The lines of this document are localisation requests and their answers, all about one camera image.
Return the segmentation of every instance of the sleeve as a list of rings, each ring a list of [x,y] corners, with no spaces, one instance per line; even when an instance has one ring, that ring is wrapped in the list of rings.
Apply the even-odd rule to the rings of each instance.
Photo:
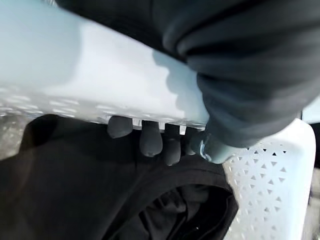
[[[198,72],[207,130],[223,143],[277,133],[319,94],[320,1],[186,0],[170,11],[166,2],[154,2],[154,24]]]

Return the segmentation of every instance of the clothes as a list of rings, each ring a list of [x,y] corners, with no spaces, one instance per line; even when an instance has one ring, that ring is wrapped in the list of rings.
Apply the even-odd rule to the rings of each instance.
[[[56,0],[198,72],[207,130],[249,147],[320,92],[318,0]]]
[[[55,115],[31,122],[0,162],[0,239],[222,240],[238,210],[221,165],[167,166],[139,150],[140,131]]]

